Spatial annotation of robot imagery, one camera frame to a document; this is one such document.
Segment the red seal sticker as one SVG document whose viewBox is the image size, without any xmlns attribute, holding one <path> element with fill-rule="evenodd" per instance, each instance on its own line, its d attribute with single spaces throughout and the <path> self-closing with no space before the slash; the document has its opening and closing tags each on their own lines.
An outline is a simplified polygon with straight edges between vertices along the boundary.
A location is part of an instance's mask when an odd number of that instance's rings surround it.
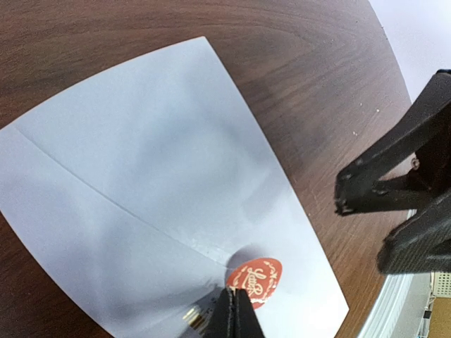
<svg viewBox="0 0 451 338">
<path fill-rule="evenodd" d="M 256 258 L 244 262 L 231 272 L 226 285 L 244 289 L 253 309 L 261 308 L 276 290 L 283 272 L 281 262 L 274 258 Z"/>
</svg>

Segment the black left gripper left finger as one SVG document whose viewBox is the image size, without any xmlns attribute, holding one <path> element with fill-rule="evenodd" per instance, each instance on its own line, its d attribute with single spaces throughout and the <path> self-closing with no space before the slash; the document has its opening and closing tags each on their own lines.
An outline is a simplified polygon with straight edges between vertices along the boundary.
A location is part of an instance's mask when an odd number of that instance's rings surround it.
<svg viewBox="0 0 451 338">
<path fill-rule="evenodd" d="M 203 337 L 232 338 L 235 333 L 234 291 L 229 287 L 222 289 L 211 314 Z"/>
</svg>

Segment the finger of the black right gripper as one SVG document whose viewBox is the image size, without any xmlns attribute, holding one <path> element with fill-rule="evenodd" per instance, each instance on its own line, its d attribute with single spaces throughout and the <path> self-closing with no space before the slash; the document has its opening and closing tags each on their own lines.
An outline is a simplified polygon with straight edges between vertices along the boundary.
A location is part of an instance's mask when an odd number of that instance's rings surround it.
<svg viewBox="0 0 451 338">
<path fill-rule="evenodd" d="M 450 197 L 436 199 L 392 230 L 377 267 L 384 275 L 450 272 Z"/>
<path fill-rule="evenodd" d="M 419 209 L 450 190 L 450 71 L 438 70 L 401 120 L 335 180 L 339 215 Z"/>
</svg>

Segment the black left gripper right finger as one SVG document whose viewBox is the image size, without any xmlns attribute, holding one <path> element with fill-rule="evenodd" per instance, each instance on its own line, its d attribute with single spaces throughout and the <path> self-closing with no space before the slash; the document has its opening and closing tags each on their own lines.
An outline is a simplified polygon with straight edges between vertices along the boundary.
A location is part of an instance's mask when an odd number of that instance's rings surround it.
<svg viewBox="0 0 451 338">
<path fill-rule="evenodd" d="M 244 289 L 235 291 L 234 337 L 264 338 L 253 305 Z"/>
</svg>

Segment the grey envelope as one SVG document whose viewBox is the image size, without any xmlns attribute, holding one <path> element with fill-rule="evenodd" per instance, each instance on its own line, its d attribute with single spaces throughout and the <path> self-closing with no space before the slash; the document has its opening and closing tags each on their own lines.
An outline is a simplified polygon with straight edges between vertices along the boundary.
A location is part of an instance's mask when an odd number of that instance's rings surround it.
<svg viewBox="0 0 451 338">
<path fill-rule="evenodd" d="M 276 155 L 204 37 L 114 66 L 1 130 L 1 212 L 114 337 L 196 337 L 231 272 L 281 262 L 266 337 L 334 337 L 348 306 Z"/>
</svg>

